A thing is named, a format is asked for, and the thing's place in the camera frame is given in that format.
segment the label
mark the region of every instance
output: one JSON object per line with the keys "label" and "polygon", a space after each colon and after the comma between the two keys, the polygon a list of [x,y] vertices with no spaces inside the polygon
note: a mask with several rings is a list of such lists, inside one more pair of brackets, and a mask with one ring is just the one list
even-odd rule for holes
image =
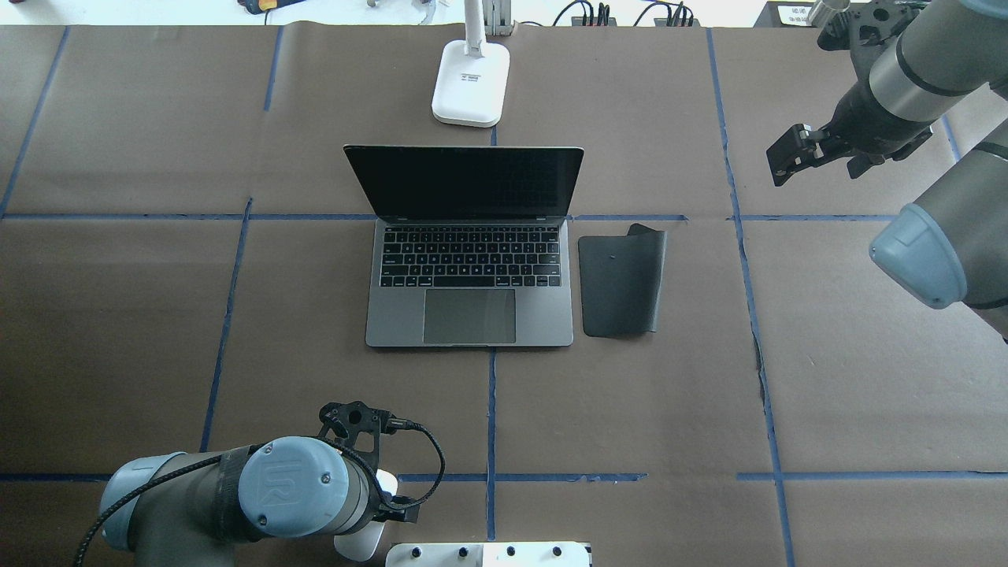
{"label": "label", "polygon": [[810,6],[777,6],[777,14],[780,16],[780,23],[784,25],[801,25],[809,27],[808,12]]}

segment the keyboard key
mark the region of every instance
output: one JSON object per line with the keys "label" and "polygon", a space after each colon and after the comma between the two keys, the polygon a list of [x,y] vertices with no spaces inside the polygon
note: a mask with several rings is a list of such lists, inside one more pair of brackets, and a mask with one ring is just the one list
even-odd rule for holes
{"label": "keyboard key", "polygon": [[435,288],[493,288],[493,275],[442,275],[434,277]]}

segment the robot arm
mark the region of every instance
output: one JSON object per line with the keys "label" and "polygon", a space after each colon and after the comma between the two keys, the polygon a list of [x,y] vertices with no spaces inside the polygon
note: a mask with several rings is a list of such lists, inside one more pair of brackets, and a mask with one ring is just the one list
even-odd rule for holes
{"label": "robot arm", "polygon": [[[989,83],[1008,99],[1008,0],[876,0],[836,15],[826,49],[851,49],[858,82],[830,122],[795,124],[766,155],[780,187],[851,157],[852,179],[903,159],[930,124]],[[1008,122],[934,183],[873,242],[873,260],[923,304],[962,301],[1008,342]]]}
{"label": "robot arm", "polygon": [[[105,512],[76,564],[106,521],[105,539],[133,551],[138,566],[232,566],[235,544],[307,535],[336,536],[341,554],[369,559],[384,522],[416,522],[444,475],[444,455],[423,426],[360,402],[329,404],[320,418],[316,437],[127,463],[109,481]],[[377,470],[379,436],[400,429],[424,433],[440,458],[437,480],[417,499],[394,496],[395,477]],[[327,437],[330,432],[342,442]],[[374,437],[371,452],[353,450],[361,433]]]}

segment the laptop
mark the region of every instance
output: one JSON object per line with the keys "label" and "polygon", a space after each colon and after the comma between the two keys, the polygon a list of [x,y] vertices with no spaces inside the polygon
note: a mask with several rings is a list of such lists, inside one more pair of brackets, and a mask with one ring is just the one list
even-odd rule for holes
{"label": "laptop", "polygon": [[346,145],[375,222],[365,342],[568,346],[580,147]]}

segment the black screen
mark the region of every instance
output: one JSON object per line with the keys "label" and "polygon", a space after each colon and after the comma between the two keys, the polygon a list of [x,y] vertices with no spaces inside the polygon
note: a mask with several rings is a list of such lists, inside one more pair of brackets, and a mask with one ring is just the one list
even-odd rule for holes
{"label": "black screen", "polygon": [[347,145],[375,214],[405,219],[564,216],[580,147]]}

